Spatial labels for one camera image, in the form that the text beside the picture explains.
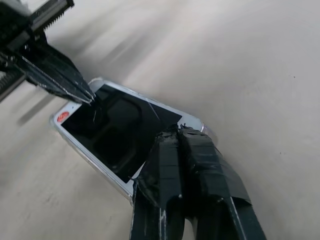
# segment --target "phone frame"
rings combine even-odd
[[[95,78],[89,83],[89,86],[93,92],[96,92],[103,85],[108,85],[126,94],[145,100],[151,104],[154,104],[173,113],[181,115],[181,119],[177,123],[179,126],[186,124],[186,126],[192,127],[195,130],[206,132],[207,127],[203,124],[203,122],[200,119],[196,118],[195,116],[174,109],[154,99],[145,97],[140,93],[137,93],[125,86],[118,85],[101,77]],[[55,114],[51,116],[50,124],[57,130],[57,132],[62,136],[62,138],[65,139],[67,143],[80,154],[80,156],[82,156],[82,158],[86,162],[88,162],[98,173],[102,174],[102,176],[106,178],[132,204],[134,183],[132,179],[136,178],[139,175],[144,163],[141,165],[138,171],[132,176],[132,179],[129,180],[127,183],[123,182],[115,173],[113,173],[107,166],[105,166],[96,156],[94,156],[87,148],[85,148],[78,140],[76,140],[67,130],[65,130],[62,127],[62,123],[65,120],[67,120],[80,106],[80,103],[69,101],[59,111],[57,111]],[[58,117],[65,112],[68,112],[69,115],[66,116],[61,122],[58,122]]]

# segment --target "phone screen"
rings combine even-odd
[[[127,183],[146,161],[156,135],[182,116],[108,85],[95,94],[100,103],[80,106],[62,127]]]

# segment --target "white smartphone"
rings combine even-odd
[[[157,133],[178,124],[206,132],[202,121],[124,86],[96,78],[89,86],[102,108],[68,102],[50,122],[130,202]]]

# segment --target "beige floor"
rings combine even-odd
[[[320,239],[318,0],[75,4],[47,34],[86,79],[201,118],[268,239]],[[63,103],[24,84],[0,104],[0,239],[129,239],[130,204],[50,129]]]

